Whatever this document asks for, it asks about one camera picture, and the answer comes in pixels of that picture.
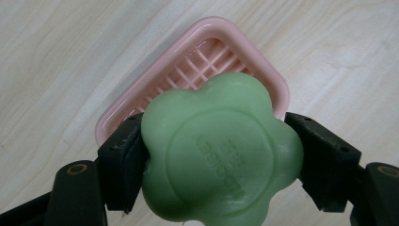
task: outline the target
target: wooden table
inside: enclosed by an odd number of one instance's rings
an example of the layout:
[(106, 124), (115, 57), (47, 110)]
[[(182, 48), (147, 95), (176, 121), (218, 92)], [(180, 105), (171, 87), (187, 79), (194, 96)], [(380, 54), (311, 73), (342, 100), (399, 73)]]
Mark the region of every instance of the wooden table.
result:
[[(1, 1), (0, 211), (49, 191), (62, 166), (95, 159), (101, 114), (188, 26), (212, 15), (237, 24), (278, 69), (289, 111), (357, 147), (363, 166), (399, 166), (398, 12), (395, 0)], [(264, 225), (349, 225), (351, 208), (318, 212), (295, 182), (273, 198)], [(154, 215), (141, 195), (131, 214), (108, 220), (182, 225)]]

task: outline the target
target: soap dish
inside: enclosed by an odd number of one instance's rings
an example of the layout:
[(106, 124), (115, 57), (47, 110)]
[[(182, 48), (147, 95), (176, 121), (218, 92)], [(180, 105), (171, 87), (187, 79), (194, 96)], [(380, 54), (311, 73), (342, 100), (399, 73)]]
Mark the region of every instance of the soap dish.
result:
[(126, 118), (144, 112), (160, 93), (199, 89), (224, 72), (257, 78), (270, 94), (275, 116), (284, 115), (289, 91), (281, 75), (233, 23), (208, 17), (188, 28), (108, 107), (97, 121), (97, 144), (101, 146)]

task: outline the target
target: table surface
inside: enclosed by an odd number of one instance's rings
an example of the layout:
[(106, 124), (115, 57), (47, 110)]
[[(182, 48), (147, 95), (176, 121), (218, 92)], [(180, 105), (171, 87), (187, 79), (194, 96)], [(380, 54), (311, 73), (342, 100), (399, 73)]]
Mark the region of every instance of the table surface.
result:
[[(101, 114), (188, 26), (231, 20), (284, 77), (289, 111), (362, 151), (361, 165), (399, 166), (399, 2), (0, 2), (0, 212), (52, 188), (56, 171), (95, 159)], [(349, 225), (318, 212), (296, 181), (270, 203), (264, 225)], [(140, 194), (110, 225), (182, 225)]]

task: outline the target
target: green soap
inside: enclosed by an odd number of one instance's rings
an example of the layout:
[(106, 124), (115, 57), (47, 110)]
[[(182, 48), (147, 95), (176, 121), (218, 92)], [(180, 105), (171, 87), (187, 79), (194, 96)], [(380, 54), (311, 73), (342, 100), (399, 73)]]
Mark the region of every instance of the green soap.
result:
[(270, 199), (302, 167), (298, 135), (274, 117), (264, 86), (244, 73), (161, 94), (141, 132), (150, 152), (144, 198), (170, 221), (261, 225)]

